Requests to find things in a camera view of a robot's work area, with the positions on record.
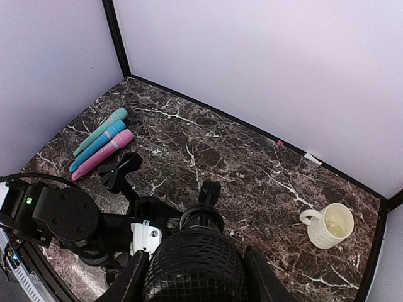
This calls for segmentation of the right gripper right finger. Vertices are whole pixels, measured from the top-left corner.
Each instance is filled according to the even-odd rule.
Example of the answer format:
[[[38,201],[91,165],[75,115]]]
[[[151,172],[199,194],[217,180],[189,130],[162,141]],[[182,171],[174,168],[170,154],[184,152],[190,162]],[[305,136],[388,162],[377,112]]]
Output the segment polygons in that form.
[[[244,253],[248,301],[292,302],[297,299],[284,287],[263,256],[252,247]]]

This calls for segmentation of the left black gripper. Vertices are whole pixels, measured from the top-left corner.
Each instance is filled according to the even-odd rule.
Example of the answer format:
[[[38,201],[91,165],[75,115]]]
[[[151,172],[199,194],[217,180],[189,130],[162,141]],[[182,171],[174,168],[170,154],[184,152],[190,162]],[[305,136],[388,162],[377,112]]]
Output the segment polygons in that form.
[[[181,218],[182,212],[152,196],[145,196],[129,202],[127,214],[130,216],[129,226],[132,222],[149,220],[152,224],[163,230],[163,240],[168,238],[178,229],[170,229],[170,219]]]

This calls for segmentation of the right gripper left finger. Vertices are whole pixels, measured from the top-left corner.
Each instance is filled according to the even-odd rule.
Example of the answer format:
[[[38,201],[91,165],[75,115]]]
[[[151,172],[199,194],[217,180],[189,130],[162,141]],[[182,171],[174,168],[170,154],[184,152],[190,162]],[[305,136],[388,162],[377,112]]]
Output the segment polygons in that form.
[[[142,301],[149,264],[149,253],[143,250],[137,251],[112,286],[96,302]]]

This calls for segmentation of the pink microphone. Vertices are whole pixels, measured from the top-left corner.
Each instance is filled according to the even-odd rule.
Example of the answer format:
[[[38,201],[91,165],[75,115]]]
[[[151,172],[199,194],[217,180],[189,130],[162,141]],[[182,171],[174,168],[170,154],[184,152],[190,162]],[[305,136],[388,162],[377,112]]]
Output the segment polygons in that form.
[[[114,138],[111,139],[104,147],[92,155],[88,160],[81,164],[74,172],[72,172],[72,180],[76,181],[80,177],[85,176],[88,172],[102,163],[105,159],[115,153],[117,150],[125,147],[133,140],[133,134],[129,129],[124,129]]]

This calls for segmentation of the blue microphone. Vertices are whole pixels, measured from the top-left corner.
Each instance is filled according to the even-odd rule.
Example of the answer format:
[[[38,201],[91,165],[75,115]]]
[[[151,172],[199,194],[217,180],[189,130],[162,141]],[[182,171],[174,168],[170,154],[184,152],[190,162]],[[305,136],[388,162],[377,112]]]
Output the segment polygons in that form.
[[[126,124],[122,120],[114,122],[107,130],[101,134],[88,148],[75,157],[69,167],[69,172],[74,172],[81,164],[88,160],[92,155],[104,147],[112,138],[126,129]]]

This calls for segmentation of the mint green microphone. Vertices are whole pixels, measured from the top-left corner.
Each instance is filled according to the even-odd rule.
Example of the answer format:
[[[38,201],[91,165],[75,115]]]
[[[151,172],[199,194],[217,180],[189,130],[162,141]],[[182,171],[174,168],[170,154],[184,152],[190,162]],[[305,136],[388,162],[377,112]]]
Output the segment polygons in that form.
[[[88,148],[101,134],[103,134],[109,126],[118,120],[124,120],[128,115],[125,108],[121,107],[114,111],[97,129],[95,129],[86,139],[84,139],[73,152],[73,156],[77,157],[81,152]]]

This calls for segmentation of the black mic stand blue mic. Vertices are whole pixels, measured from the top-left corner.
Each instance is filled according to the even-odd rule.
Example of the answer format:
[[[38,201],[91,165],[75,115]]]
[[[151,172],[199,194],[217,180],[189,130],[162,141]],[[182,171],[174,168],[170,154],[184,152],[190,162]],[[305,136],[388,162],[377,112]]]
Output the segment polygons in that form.
[[[122,193],[128,201],[140,198],[132,185],[126,180],[126,175],[140,169],[142,157],[137,152],[126,153],[117,164],[102,165],[97,173],[102,185],[111,193]]]

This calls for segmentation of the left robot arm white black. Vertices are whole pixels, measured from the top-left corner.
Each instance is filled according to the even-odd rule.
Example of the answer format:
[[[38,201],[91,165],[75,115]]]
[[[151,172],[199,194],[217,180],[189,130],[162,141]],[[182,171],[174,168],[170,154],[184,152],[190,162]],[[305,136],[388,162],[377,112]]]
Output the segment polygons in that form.
[[[61,177],[42,173],[2,176],[9,191],[1,206],[1,224],[18,238],[49,247],[58,240],[89,266],[122,270],[130,258],[131,226],[149,221],[164,239],[177,228],[169,220],[182,213],[152,196],[140,197],[123,176],[101,175],[101,183],[128,201],[124,215],[102,212],[79,186]]]

